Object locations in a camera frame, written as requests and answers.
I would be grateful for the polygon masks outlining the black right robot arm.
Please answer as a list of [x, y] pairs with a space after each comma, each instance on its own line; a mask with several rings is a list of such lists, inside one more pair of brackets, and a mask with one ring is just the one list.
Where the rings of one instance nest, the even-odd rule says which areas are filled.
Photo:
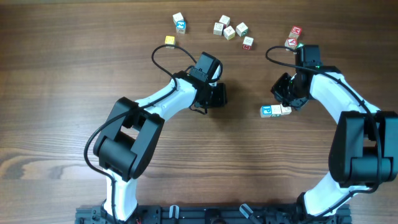
[[297, 200], [301, 222], [334, 217], [358, 194], [372, 194], [397, 177], [397, 113], [367, 102], [334, 66], [325, 66], [317, 45], [287, 47], [295, 55], [295, 75], [284, 73], [271, 88], [284, 107], [299, 110], [319, 101], [337, 123], [328, 173]]

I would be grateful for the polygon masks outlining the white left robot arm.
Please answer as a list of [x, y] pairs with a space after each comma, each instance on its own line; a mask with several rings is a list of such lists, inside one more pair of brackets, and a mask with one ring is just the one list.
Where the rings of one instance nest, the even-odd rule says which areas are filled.
[[194, 66], [170, 76], [170, 82], [147, 98], [120, 98], [106, 122], [94, 133], [93, 154], [110, 187], [103, 204], [112, 223], [126, 223], [137, 208], [139, 176], [152, 159], [164, 123], [179, 111], [195, 106], [199, 113], [225, 104], [219, 79], [223, 64], [202, 52]]

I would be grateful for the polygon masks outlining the green sided white block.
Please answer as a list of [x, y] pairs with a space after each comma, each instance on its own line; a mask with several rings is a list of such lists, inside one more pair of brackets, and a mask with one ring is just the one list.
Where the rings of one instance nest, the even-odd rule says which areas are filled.
[[271, 106], [271, 116], [272, 117], [279, 117], [282, 115], [282, 110], [280, 105], [272, 105]]

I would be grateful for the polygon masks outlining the yellow top wooden block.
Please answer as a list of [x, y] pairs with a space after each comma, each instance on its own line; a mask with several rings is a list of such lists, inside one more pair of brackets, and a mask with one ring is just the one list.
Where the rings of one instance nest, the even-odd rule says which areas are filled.
[[175, 48], [174, 45], [175, 45], [175, 37], [171, 36], [171, 35], [167, 35], [165, 37], [165, 47], [174, 49]]

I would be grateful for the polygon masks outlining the blue D wooden block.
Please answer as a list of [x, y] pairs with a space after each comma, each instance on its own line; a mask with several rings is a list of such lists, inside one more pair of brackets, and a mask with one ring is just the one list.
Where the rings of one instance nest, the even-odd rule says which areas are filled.
[[291, 114], [292, 112], [292, 108], [290, 106], [280, 106], [281, 108], [281, 115], [287, 115], [287, 114]]

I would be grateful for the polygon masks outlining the blue N wooden block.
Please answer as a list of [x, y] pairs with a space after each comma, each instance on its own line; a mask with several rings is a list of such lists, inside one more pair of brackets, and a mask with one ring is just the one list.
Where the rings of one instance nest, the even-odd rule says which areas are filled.
[[178, 34], [186, 33], [187, 24], [185, 21], [177, 21], [175, 27]]

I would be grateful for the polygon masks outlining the blue P wooden block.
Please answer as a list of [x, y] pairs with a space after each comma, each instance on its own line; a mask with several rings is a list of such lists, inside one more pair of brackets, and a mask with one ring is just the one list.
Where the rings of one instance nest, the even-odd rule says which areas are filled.
[[264, 105], [261, 106], [260, 115], [262, 118], [268, 118], [272, 116], [272, 106]]

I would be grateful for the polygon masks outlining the blue framed wooden block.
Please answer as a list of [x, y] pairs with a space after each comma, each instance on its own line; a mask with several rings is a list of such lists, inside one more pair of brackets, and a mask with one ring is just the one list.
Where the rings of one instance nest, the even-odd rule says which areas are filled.
[[214, 35], [222, 36], [222, 35], [223, 35], [223, 29], [224, 29], [224, 24], [223, 24], [223, 23], [216, 22], [216, 23], [214, 24], [213, 34], [214, 34]]

